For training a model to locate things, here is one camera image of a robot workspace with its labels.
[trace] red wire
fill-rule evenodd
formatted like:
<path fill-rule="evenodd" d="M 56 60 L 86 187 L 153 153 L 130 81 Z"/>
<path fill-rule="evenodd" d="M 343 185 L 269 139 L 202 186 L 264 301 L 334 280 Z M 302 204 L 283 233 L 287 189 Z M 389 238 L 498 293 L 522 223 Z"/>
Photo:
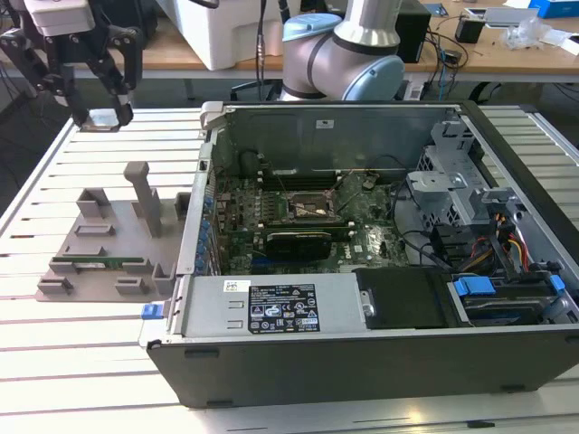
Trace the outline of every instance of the red wire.
<path fill-rule="evenodd" d="M 480 237 L 476 240 L 476 242 L 474 244 L 472 244 L 472 252 L 470 253 L 470 257 L 474 258 L 474 254 L 475 254 L 475 250 L 477 248 L 477 244 L 479 244 L 481 241 L 486 240 L 485 237 Z"/>
<path fill-rule="evenodd" d="M 528 271 L 527 245 L 523 241 L 518 240 L 517 237 L 515 237 L 515 235 L 513 235 L 512 233 L 509 234 L 508 237 L 521 245 L 521 250 L 523 252 L 523 258 L 521 258 L 521 263 L 523 264 L 523 269 L 525 269 L 525 271 Z"/>

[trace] warning label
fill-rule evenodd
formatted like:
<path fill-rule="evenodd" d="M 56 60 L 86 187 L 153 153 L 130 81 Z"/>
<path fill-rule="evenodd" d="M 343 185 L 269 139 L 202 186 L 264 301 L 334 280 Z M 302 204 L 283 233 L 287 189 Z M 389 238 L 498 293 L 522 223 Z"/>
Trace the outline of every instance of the warning label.
<path fill-rule="evenodd" d="M 314 285 L 250 287 L 249 331 L 261 333 L 319 332 Z"/>

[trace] blue latch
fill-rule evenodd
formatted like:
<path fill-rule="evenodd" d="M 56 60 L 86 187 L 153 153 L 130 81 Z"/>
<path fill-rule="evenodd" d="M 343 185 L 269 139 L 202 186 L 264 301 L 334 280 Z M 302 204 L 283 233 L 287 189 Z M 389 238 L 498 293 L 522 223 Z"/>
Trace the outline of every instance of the blue latch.
<path fill-rule="evenodd" d="M 490 278 L 484 276 L 465 276 L 454 282 L 459 296 L 493 296 L 497 293 Z"/>
<path fill-rule="evenodd" d="M 559 296 L 562 296 L 565 293 L 565 283 L 563 282 L 563 280 L 556 274 L 551 276 L 549 279 L 551 280 L 551 284 L 553 285 L 553 288 L 555 289 L 557 294 Z"/>
<path fill-rule="evenodd" d="M 141 310 L 141 319 L 163 319 L 163 305 L 149 303 Z"/>

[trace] green circuit board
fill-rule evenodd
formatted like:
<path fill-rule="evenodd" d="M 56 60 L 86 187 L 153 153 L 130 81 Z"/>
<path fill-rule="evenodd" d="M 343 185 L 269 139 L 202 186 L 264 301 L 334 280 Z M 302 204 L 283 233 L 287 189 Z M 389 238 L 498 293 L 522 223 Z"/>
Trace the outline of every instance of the green circuit board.
<path fill-rule="evenodd" d="M 221 240 L 227 244 L 222 257 L 224 272 L 338 273 L 408 265 L 388 213 L 391 185 L 364 189 L 367 180 L 366 174 L 353 174 L 334 191 L 317 192 L 266 192 L 253 180 L 229 180 L 230 191 L 221 193 L 218 202 Z M 268 259 L 264 249 L 267 235 L 280 231 L 331 233 L 334 242 L 329 257 L 308 262 Z"/>

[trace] slatted table surface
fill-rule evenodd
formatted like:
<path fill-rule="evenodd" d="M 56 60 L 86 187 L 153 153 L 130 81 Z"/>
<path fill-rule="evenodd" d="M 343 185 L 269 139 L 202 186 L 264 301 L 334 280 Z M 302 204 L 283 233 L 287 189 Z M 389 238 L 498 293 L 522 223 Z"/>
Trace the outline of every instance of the slatted table surface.
<path fill-rule="evenodd" d="M 517 106 L 482 110 L 555 203 L 579 228 L 577 149 L 537 113 L 526 113 Z M 508 185 L 489 156 L 485 156 L 483 161 L 498 185 Z"/>
<path fill-rule="evenodd" d="M 111 135 L 68 124 L 0 220 L 0 433 L 460 433 L 469 420 L 496 423 L 488 433 L 579 430 L 576 368 L 514 395 L 189 410 L 138 345 L 141 305 L 37 303 L 36 283 L 78 214 L 81 189 L 134 198 L 124 165 L 147 160 L 162 198 L 187 191 L 203 141 L 198 118 L 195 109 L 140 110 Z"/>

